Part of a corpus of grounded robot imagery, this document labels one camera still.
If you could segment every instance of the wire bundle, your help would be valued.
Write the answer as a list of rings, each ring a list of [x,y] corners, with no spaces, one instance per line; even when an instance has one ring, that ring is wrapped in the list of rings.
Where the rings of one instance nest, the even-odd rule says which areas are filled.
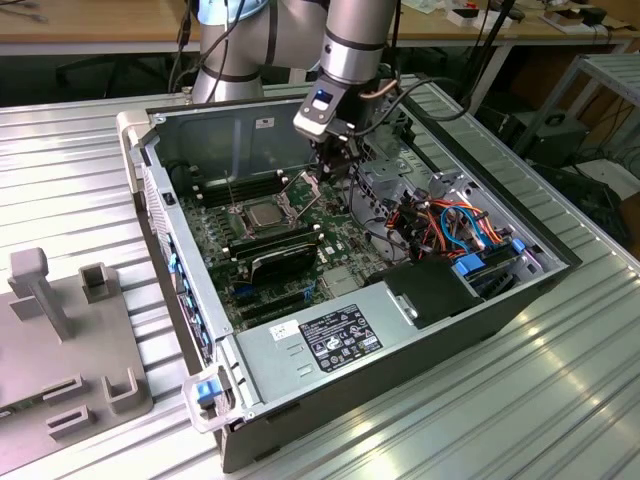
[[[418,259],[425,254],[454,259],[502,243],[502,237],[492,227],[487,213],[464,202],[437,199],[422,209],[412,204],[409,211],[407,208],[402,210],[390,214],[385,226],[415,232],[413,246],[418,251]],[[415,220],[407,225],[406,219],[411,216]]]

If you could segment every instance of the motherboard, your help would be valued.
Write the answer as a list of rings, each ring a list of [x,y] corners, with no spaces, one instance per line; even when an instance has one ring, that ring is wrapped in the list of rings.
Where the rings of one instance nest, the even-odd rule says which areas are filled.
[[[181,199],[237,332],[357,290],[391,265],[354,222],[347,196],[342,183],[318,183],[302,170]]]

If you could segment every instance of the blue wire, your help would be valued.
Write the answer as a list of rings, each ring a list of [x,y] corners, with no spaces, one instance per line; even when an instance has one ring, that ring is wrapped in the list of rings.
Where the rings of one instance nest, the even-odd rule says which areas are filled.
[[[486,245],[493,245],[493,241],[482,231],[480,230],[480,228],[478,227],[478,222],[476,222],[475,218],[473,218],[473,216],[469,213],[468,210],[466,210],[463,207],[452,207],[455,210],[458,210],[459,212],[462,212],[464,215],[466,215],[466,217],[469,219],[469,221],[471,222],[471,225],[473,225],[473,229],[476,231],[476,234],[478,235],[478,237],[480,237],[482,239],[482,241],[486,244]]]
[[[464,209],[462,207],[458,207],[458,206],[452,206],[452,207],[445,208],[442,211],[442,214],[440,216],[440,225],[442,226],[442,232],[444,233],[445,237],[447,237],[451,242],[455,243],[456,245],[461,246],[462,248],[464,248],[464,251],[466,253],[469,253],[469,248],[463,242],[460,242],[460,241],[456,240],[455,238],[453,238],[453,236],[449,233],[449,229],[446,226],[446,213],[447,213],[447,210],[456,210],[458,212],[461,212],[464,216],[466,216],[469,219],[469,222],[471,222],[471,225],[473,226],[473,229],[475,230],[475,232],[478,235],[478,237],[486,245],[493,245],[493,241],[486,234],[484,234],[480,230],[480,228],[478,227],[478,223],[475,221],[473,216],[471,216],[471,214],[466,209]]]
[[[469,253],[469,247],[467,247],[463,242],[460,242],[455,238],[453,238],[453,236],[451,236],[451,234],[449,233],[449,228],[447,227],[447,221],[446,221],[446,215],[445,215],[447,213],[447,210],[449,210],[449,208],[451,207],[445,208],[442,211],[442,214],[440,215],[440,226],[442,227],[442,233],[444,233],[444,236],[447,237],[447,239],[449,239],[450,242],[455,243],[456,245],[464,248],[464,251],[466,253]]]

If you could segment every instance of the desk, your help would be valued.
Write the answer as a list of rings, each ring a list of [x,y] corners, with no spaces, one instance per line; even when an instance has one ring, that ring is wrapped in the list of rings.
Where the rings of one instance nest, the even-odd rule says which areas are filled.
[[[265,90],[277,96],[306,88]],[[412,97],[424,108],[456,108],[432,86]],[[12,230],[19,239],[0,238],[0,291],[9,288],[6,253],[23,232],[47,251],[50,278],[97,261],[116,268],[154,399],[147,415],[3,480],[539,478],[561,471],[640,478],[640,263],[470,115],[445,128],[583,265],[496,336],[223,476],[213,436],[191,427],[180,395],[187,371],[133,214],[115,128],[120,111],[180,103],[180,95],[161,95],[0,109],[0,228],[24,228]],[[414,142],[450,167],[447,153],[414,128]],[[45,225],[54,216],[65,230],[50,236]]]
[[[172,52],[184,12],[183,0],[40,0],[39,12],[49,19],[39,24],[0,13],[0,56],[4,55],[97,55],[105,53]],[[403,6],[400,47],[472,46],[475,28],[460,28],[437,10],[425,15]],[[637,33],[614,32],[611,39],[592,33],[567,35],[539,18],[541,10],[524,9],[520,24],[498,35],[497,46],[471,102],[477,110],[516,45],[615,44],[614,53],[626,50]],[[199,51],[200,32],[194,22],[191,42],[185,51]]]

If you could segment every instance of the white sticker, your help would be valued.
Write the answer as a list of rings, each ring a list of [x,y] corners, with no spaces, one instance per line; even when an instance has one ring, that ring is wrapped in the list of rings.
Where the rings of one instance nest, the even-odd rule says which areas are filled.
[[[256,120],[256,130],[259,128],[271,128],[276,124],[276,119],[274,117],[270,118],[259,118]]]
[[[270,327],[269,332],[276,342],[283,338],[290,337],[291,335],[295,335],[296,333],[300,333],[298,330],[298,321],[296,319]]]
[[[371,345],[372,343],[376,343],[378,341],[378,337],[369,337],[362,341],[362,345],[365,347]]]

